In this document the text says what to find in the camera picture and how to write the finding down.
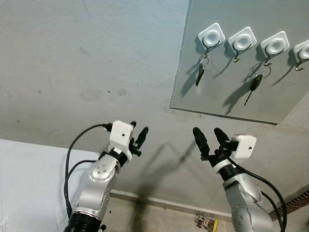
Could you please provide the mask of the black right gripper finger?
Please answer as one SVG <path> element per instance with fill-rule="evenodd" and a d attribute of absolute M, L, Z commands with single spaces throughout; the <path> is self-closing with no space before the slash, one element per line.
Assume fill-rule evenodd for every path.
<path fill-rule="evenodd" d="M 193 135 L 195 138 L 195 144 L 198 146 L 200 152 L 200 157 L 207 158 L 210 152 L 207 138 L 205 137 L 203 132 L 197 127 L 193 128 Z"/>
<path fill-rule="evenodd" d="M 214 134 L 219 142 L 220 148 L 230 148 L 231 140 L 228 135 L 220 128 L 214 128 Z"/>

